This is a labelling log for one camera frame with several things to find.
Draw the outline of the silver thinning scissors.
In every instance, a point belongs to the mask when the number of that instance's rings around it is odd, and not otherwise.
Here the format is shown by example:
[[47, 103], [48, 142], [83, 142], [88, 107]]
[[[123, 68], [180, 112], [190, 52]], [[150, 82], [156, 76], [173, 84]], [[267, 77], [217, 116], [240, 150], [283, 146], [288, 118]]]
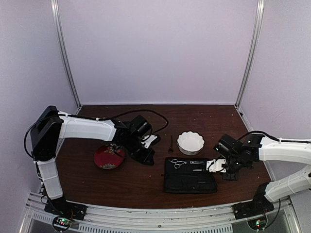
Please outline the silver thinning scissors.
[[185, 165], [187, 163], [187, 161], [178, 160], [176, 158], [173, 158], [173, 159], [169, 160], [169, 162], [173, 164], [173, 167], [175, 169], [179, 169], [181, 166], [183, 166], [183, 165]]

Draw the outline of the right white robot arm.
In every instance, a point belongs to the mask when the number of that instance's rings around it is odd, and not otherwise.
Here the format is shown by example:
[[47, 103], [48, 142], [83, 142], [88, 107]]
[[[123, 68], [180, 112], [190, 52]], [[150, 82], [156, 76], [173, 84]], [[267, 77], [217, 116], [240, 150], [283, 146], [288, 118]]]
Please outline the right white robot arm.
[[282, 139], [262, 131], [251, 131], [239, 139], [224, 134], [214, 150], [220, 158], [207, 162], [212, 173], [236, 174], [251, 168], [254, 162], [284, 161], [304, 164], [300, 171], [285, 178], [260, 185], [249, 203], [253, 214], [260, 214], [268, 204], [311, 187], [311, 142]]

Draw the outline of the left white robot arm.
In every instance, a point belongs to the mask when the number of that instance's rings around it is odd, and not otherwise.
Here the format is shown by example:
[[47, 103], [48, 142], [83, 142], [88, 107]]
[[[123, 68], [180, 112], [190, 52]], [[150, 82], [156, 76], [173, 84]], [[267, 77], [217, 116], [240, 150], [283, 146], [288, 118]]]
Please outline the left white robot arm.
[[59, 111], [55, 106], [48, 106], [41, 116], [25, 133], [24, 139], [31, 139], [31, 149], [24, 142], [26, 154], [36, 164], [40, 180], [51, 200], [51, 208], [60, 216], [70, 211], [65, 201], [56, 165], [59, 140], [81, 139], [99, 140], [120, 146], [130, 157], [140, 164], [154, 165], [156, 145], [161, 137], [154, 131], [151, 123], [137, 110], [138, 115], [129, 121], [122, 121], [122, 113], [109, 117], [87, 117]]

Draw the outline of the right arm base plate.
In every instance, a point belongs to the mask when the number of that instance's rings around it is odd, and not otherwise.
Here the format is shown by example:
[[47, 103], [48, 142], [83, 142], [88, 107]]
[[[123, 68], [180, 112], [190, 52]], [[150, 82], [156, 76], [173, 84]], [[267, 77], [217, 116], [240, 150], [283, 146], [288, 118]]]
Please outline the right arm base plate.
[[249, 218], [274, 210], [274, 205], [270, 202], [248, 201], [240, 202], [232, 206], [235, 219]]

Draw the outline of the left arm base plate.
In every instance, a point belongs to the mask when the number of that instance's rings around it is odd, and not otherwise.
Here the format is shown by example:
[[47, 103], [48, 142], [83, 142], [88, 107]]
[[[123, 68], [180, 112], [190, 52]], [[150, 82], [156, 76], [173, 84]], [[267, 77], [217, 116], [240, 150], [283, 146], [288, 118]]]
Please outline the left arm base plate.
[[82, 204], [72, 202], [56, 202], [48, 201], [44, 207], [44, 211], [57, 216], [63, 216], [68, 219], [84, 220], [87, 207]]

